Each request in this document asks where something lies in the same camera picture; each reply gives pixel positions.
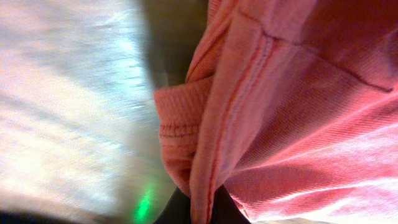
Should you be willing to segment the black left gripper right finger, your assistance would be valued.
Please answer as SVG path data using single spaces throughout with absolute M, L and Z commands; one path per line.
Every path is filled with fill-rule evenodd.
M 224 185 L 215 192 L 210 223 L 250 224 L 250 221 L 239 211 Z

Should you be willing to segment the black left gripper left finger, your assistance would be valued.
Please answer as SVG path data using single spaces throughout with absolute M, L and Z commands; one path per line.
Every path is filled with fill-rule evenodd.
M 190 198 L 177 187 L 154 224 L 191 224 Z

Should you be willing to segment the red soccer t-shirt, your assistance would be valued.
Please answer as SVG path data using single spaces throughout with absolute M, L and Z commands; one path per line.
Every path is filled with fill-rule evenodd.
M 210 223 L 397 222 L 397 1 L 210 1 L 183 85 L 157 90 L 167 172 Z

